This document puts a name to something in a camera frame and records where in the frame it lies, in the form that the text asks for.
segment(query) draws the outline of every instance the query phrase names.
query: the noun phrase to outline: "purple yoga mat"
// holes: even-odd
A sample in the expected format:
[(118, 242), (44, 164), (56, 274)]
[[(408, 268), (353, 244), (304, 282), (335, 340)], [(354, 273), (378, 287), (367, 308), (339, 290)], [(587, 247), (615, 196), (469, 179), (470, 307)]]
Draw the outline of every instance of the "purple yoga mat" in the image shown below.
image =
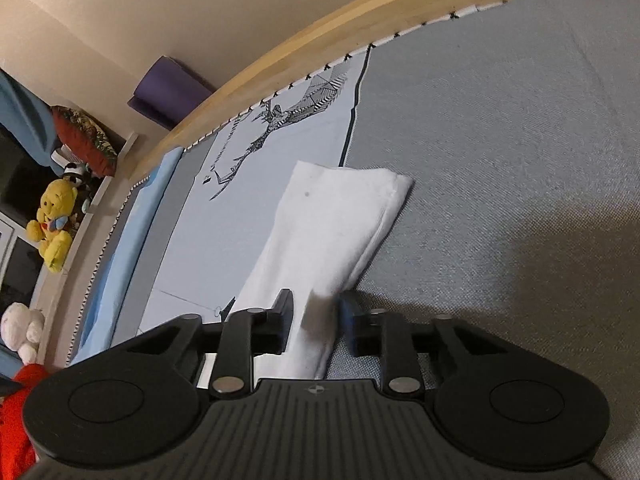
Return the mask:
[(170, 57), (162, 56), (133, 92), (129, 106), (167, 129), (193, 112), (212, 94)]

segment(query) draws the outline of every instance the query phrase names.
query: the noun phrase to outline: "stuffed animal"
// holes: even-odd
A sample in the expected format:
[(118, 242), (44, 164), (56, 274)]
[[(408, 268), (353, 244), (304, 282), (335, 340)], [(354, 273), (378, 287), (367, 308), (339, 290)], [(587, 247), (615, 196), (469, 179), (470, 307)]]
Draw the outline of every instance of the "stuffed animal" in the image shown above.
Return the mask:
[(76, 210), (78, 190), (68, 181), (54, 180), (40, 199), (36, 219), (27, 224), (29, 240), (40, 242), (38, 252), (51, 272), (60, 272), (71, 248), (71, 231), (78, 229), (81, 211)]
[(22, 423), (22, 407), (33, 388), (49, 374), (42, 365), (26, 365), (14, 380), (0, 378), (0, 478), (16, 480), (37, 462), (33, 445)]
[(18, 352), (26, 365), (36, 362), (38, 344), (44, 329), (44, 315), (23, 303), (12, 303), (2, 314), (0, 338), (6, 347)]
[(78, 190), (76, 200), (82, 201), (81, 209), (86, 214), (89, 211), (91, 200), (94, 199), (95, 193), (98, 191), (100, 180), (92, 177), (87, 164), (76, 164), (75, 162), (70, 162), (65, 166), (62, 178), (68, 180)]

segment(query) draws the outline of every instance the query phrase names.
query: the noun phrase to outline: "white towel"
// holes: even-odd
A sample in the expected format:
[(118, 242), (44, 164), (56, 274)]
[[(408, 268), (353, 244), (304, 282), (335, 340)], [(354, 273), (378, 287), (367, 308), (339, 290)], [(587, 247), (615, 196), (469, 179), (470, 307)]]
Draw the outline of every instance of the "white towel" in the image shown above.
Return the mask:
[(337, 328), (336, 295), (353, 288), (411, 184), (389, 170), (297, 163), (267, 243), (231, 311), (270, 308), (281, 288), (293, 291), (287, 349), (255, 358), (256, 380), (324, 376)]

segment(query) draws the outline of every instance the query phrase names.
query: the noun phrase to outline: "beige wall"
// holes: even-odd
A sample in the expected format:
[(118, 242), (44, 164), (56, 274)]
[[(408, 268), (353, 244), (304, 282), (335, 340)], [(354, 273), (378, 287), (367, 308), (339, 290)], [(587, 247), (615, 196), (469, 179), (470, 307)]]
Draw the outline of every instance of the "beige wall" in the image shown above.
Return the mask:
[(116, 64), (122, 78), (139, 80), (159, 56), (167, 55), (219, 87), (277, 44), (352, 0), (31, 1)]
[(166, 133), (126, 105), (136, 80), (29, 0), (0, 0), (0, 66), (50, 104), (83, 108), (124, 138)]

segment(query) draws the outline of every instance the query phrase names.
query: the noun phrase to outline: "logo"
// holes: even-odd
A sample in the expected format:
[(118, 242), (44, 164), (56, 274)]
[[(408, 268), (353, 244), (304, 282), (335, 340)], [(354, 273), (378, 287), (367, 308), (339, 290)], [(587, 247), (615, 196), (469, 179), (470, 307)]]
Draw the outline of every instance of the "logo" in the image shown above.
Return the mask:
[(314, 384), (313, 386), (309, 386), (306, 390), (310, 394), (320, 395), (326, 391), (326, 388), (324, 386), (321, 386), (320, 384)]

